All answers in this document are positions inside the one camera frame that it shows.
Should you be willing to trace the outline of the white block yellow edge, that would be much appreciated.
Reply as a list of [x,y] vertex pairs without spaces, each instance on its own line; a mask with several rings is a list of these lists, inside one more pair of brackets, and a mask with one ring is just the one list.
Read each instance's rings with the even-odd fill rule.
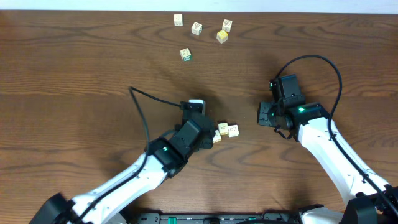
[[218,130],[215,131],[215,135],[213,137],[213,143],[221,141],[221,134]]

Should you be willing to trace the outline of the white block yellow side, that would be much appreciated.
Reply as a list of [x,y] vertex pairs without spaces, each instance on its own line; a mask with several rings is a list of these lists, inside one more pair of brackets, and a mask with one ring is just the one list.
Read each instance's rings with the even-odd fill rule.
[[218,123],[218,131],[221,136],[228,135],[229,129],[227,123]]

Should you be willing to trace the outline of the white block blue letter T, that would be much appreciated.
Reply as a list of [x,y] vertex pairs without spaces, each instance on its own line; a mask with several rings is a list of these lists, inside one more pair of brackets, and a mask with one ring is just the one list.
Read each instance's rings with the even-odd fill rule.
[[235,125],[228,126],[228,137],[233,138],[233,137],[237,137],[237,136],[239,136],[238,125],[235,124]]

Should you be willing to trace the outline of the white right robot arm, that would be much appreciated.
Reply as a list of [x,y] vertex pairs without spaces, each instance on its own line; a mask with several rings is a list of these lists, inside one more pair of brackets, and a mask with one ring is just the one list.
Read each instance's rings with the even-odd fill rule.
[[335,212],[312,205],[298,213],[300,223],[397,223],[397,188],[377,175],[345,141],[320,103],[306,103],[295,75],[269,82],[273,99],[261,102],[257,123],[289,132],[323,167],[346,206]]

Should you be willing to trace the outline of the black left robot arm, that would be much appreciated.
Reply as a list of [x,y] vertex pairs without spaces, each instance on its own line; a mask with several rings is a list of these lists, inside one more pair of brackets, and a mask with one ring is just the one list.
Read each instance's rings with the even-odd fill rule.
[[177,175],[194,152],[212,148],[215,128],[205,114],[205,102],[189,100],[180,107],[182,124],[170,139],[161,136],[151,141],[135,163],[85,194],[71,200],[60,193],[50,197],[31,223],[107,223],[135,199]]

